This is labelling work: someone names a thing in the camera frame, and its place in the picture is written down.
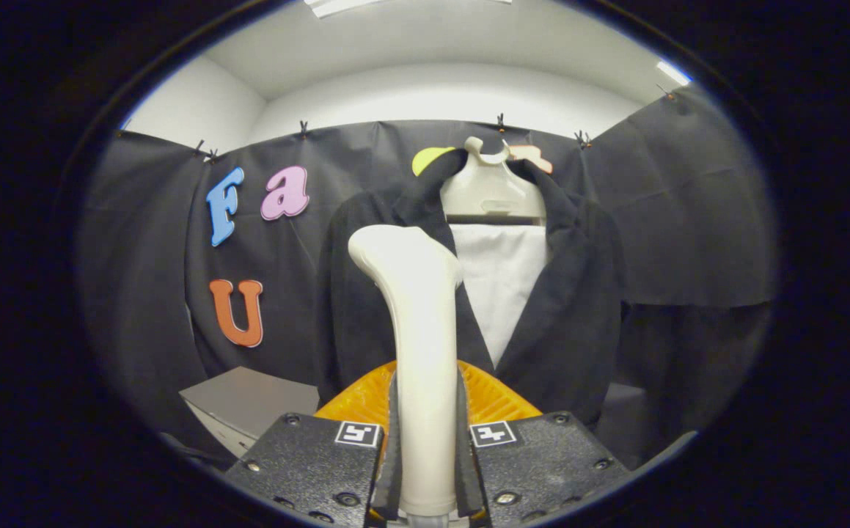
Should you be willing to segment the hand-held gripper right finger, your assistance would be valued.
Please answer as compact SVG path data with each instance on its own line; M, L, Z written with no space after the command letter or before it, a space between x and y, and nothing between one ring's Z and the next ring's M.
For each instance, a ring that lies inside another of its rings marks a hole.
M570 412L539 411L482 369L458 368L458 510L472 527L526 526L629 477Z

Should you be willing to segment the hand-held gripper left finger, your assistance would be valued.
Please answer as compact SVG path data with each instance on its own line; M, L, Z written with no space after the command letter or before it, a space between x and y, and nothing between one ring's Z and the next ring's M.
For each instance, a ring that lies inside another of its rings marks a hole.
M386 526L401 481L394 377L387 363L318 411L284 412L227 470L227 483L291 522Z

